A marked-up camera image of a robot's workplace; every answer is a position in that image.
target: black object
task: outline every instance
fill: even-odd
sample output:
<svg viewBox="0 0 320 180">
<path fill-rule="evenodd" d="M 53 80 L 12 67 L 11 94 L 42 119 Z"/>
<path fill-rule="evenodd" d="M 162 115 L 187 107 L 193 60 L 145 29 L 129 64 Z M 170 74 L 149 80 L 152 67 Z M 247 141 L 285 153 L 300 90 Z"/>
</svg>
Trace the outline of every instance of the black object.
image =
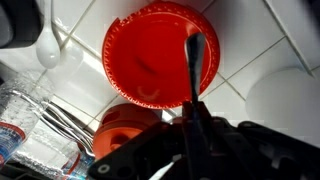
<svg viewBox="0 0 320 180">
<path fill-rule="evenodd" d="M 40 32 L 35 0 L 0 0 L 0 48 L 30 46 Z"/>
<path fill-rule="evenodd" d="M 235 128 L 224 118 L 211 117 L 203 102 L 197 109 L 201 134 L 194 129 L 199 127 L 194 107 L 185 102 L 183 117 L 172 125 L 155 124 L 97 161 L 89 179 L 145 180 L 173 159 L 162 179 L 320 179 L 318 148 L 253 122 Z"/>
<path fill-rule="evenodd" d="M 308 0 L 307 2 L 310 6 L 312 14 L 315 16 L 315 19 L 317 20 L 318 27 L 320 28 L 320 0 Z"/>
<path fill-rule="evenodd" d="M 0 171 L 1 180 L 50 180 L 50 178 L 10 160 Z"/>
</svg>

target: tile grout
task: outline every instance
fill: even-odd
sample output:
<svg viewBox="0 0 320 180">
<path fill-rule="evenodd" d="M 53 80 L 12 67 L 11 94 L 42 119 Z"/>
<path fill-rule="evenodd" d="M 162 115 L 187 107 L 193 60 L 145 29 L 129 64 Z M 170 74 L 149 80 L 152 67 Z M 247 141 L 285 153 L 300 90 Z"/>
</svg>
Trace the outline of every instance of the tile grout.
<svg viewBox="0 0 320 180">
<path fill-rule="evenodd" d="M 163 111 L 167 112 L 172 118 L 178 117 L 179 115 L 176 115 L 172 109 L 162 109 Z"/>
<path fill-rule="evenodd" d="M 248 65 L 250 65 L 251 63 L 253 63 L 256 59 L 258 59 L 259 57 L 261 57 L 264 53 L 266 53 L 268 50 L 270 50 L 271 48 L 273 48 L 275 45 L 277 45 L 280 41 L 282 41 L 283 39 L 285 39 L 286 36 L 280 38 L 277 42 L 275 42 L 274 44 L 272 44 L 269 48 L 267 48 L 265 51 L 263 51 L 262 53 L 260 53 L 257 57 L 255 57 L 253 60 L 251 60 L 250 62 L 248 62 L 246 65 L 244 65 L 241 69 L 239 69 L 238 71 L 236 71 L 235 73 L 233 73 L 230 77 L 225 78 L 223 77 L 220 72 L 217 72 L 218 75 L 221 76 L 221 78 L 223 79 L 223 83 L 221 83 L 219 86 L 217 86 L 216 88 L 214 88 L 213 90 L 211 90 L 207 95 L 205 95 L 203 98 L 209 96 L 212 92 L 214 92 L 216 89 L 218 89 L 221 85 L 223 85 L 224 83 L 227 83 L 238 95 L 241 99 L 243 99 L 244 101 L 246 101 L 246 99 L 241 95 L 241 93 L 229 82 L 229 80 L 235 76 L 238 72 L 240 72 L 241 70 L 243 70 L 244 68 L 246 68 Z"/>
<path fill-rule="evenodd" d="M 61 45 L 61 49 L 63 49 L 65 47 L 65 45 L 68 43 L 68 41 L 70 39 L 75 40 L 75 38 L 72 37 L 73 33 L 76 31 L 76 29 L 78 28 L 79 24 L 82 22 L 82 20 L 85 18 L 85 16 L 87 15 L 87 13 L 89 12 L 89 10 L 91 9 L 91 7 L 93 6 L 93 4 L 95 3 L 96 0 L 92 0 L 91 3 L 89 4 L 89 6 L 86 8 L 86 10 L 82 13 L 81 17 L 79 18 L 79 20 L 77 21 L 77 23 L 74 25 L 74 27 L 72 28 L 72 30 L 67 34 L 67 38 L 65 39 L 65 41 L 62 43 Z"/>
<path fill-rule="evenodd" d="M 221 84 L 219 84 L 217 87 L 213 88 L 211 91 L 209 91 L 207 95 L 205 95 L 205 96 L 203 96 L 202 98 L 200 98 L 200 100 L 202 100 L 202 99 L 204 99 L 205 97 L 207 97 L 209 94 L 211 94 L 213 91 L 215 91 L 216 89 L 218 89 L 222 84 L 224 84 L 224 83 L 226 82 L 226 79 L 225 79 L 223 76 L 221 76 L 221 78 L 223 79 L 223 82 L 222 82 Z"/>
<path fill-rule="evenodd" d="M 232 77 L 234 77 L 236 74 L 238 74 L 241 70 L 243 70 L 244 68 L 246 68 L 248 65 L 250 65 L 251 63 L 253 63 L 255 60 L 257 60 L 258 58 L 260 58 L 263 54 L 265 54 L 267 51 L 269 51 L 270 49 L 272 49 L 275 45 L 277 45 L 280 41 L 282 41 L 283 39 L 286 39 L 286 36 L 283 36 L 282 38 L 280 38 L 278 41 L 276 41 L 274 44 L 272 44 L 270 47 L 268 47 L 266 50 L 264 50 L 262 53 L 260 53 L 257 57 L 255 57 L 253 60 L 251 60 L 250 62 L 248 62 L 246 65 L 244 65 L 242 68 L 240 68 L 238 71 L 236 71 L 235 73 L 233 73 L 230 77 L 228 78 L 223 78 L 226 79 L 226 81 L 230 80 Z"/>
<path fill-rule="evenodd" d="M 280 30 L 282 31 L 282 33 L 287 37 L 287 40 L 291 46 L 291 48 L 293 49 L 293 51 L 295 52 L 295 54 L 298 56 L 300 63 L 302 64 L 303 68 L 307 71 L 307 73 L 311 76 L 313 76 L 312 70 L 310 69 L 310 67 L 307 65 L 307 60 L 303 58 L 302 54 L 300 54 L 300 52 L 298 51 L 298 48 L 294 45 L 293 41 L 291 40 L 291 38 L 288 36 L 287 32 L 285 31 L 284 26 L 282 26 L 282 24 L 280 23 L 280 20 L 277 18 L 276 13 L 272 10 L 272 7 L 269 5 L 269 3 L 267 2 L 267 0 L 263 0 L 266 8 L 269 10 L 270 14 L 272 15 L 273 19 L 275 20 L 275 22 L 278 24 L 278 27 L 280 28 Z"/>
<path fill-rule="evenodd" d="M 59 25 L 57 25 L 57 24 L 54 23 L 53 21 L 52 21 L 51 25 L 52 25 L 53 28 L 56 28 L 56 29 L 58 29 L 58 31 L 61 31 L 63 34 L 65 34 L 66 37 L 69 36 L 69 33 L 68 33 L 68 32 L 66 32 L 64 29 L 62 29 Z"/>
<path fill-rule="evenodd" d="M 77 111 L 85 114 L 86 116 L 88 116 L 88 117 L 92 118 L 92 120 L 94 120 L 94 117 L 92 117 L 92 116 L 89 115 L 88 113 L 86 113 L 86 112 L 84 112 L 83 110 L 79 109 L 78 107 L 70 104 L 69 102 L 67 102 L 66 100 L 64 100 L 63 98 L 61 98 L 60 96 L 58 96 L 58 95 L 56 95 L 56 94 L 53 94 L 53 95 L 56 96 L 57 98 L 59 98 L 61 101 L 63 101 L 63 102 L 64 102 L 65 104 L 67 104 L 68 106 L 73 107 L 73 108 L 76 109 Z M 88 124 L 86 124 L 82 129 L 84 129 L 85 127 L 87 127 L 87 126 L 92 122 L 92 120 L 91 120 Z"/>
<path fill-rule="evenodd" d="M 99 113 L 94 117 L 94 119 L 96 119 L 108 106 L 110 106 L 118 97 L 120 96 L 120 94 L 117 94 L 116 97 L 114 97 L 113 99 L 111 99 L 111 101 L 102 108 L 102 110 L 99 111 Z"/>
<path fill-rule="evenodd" d="M 87 128 L 90 129 L 89 125 L 90 125 L 93 121 L 98 121 L 98 120 L 96 120 L 96 119 L 93 118 L 93 119 L 88 123 L 88 125 L 86 125 L 86 126 L 83 127 L 82 129 L 84 129 L 84 130 L 86 130 L 86 131 L 89 131 Z"/>
<path fill-rule="evenodd" d="M 316 69 L 320 68 L 320 65 L 319 66 L 316 66 L 315 68 L 311 69 L 311 71 L 314 71 Z"/>
<path fill-rule="evenodd" d="M 200 12 L 201 14 L 204 14 L 206 10 L 208 10 L 211 6 L 213 6 L 213 4 L 218 1 L 218 0 L 213 0 L 211 1 L 205 8 L 203 8 L 203 10 Z"/>
<path fill-rule="evenodd" d="M 68 40 L 72 40 L 75 41 L 76 43 L 78 43 L 81 48 L 83 48 L 86 52 L 88 52 L 91 56 L 93 56 L 94 58 L 97 58 L 99 60 L 102 61 L 102 57 L 98 56 L 95 52 L 93 52 L 91 49 L 89 49 L 86 45 L 84 45 L 81 41 L 79 41 L 78 39 L 74 38 L 74 37 L 70 37 Z"/>
</svg>

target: red bowl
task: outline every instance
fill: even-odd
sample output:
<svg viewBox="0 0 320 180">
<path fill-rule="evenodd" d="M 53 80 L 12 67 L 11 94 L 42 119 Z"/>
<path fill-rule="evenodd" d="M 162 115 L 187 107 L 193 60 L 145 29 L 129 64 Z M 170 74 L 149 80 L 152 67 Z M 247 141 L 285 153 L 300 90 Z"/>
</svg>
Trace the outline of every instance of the red bowl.
<svg viewBox="0 0 320 180">
<path fill-rule="evenodd" d="M 216 33 L 201 14 L 172 2 L 152 3 L 113 22 L 102 52 L 110 83 L 123 97 L 147 108 L 173 108 L 190 100 L 184 43 L 197 32 L 206 37 L 203 92 L 219 66 Z"/>
</svg>

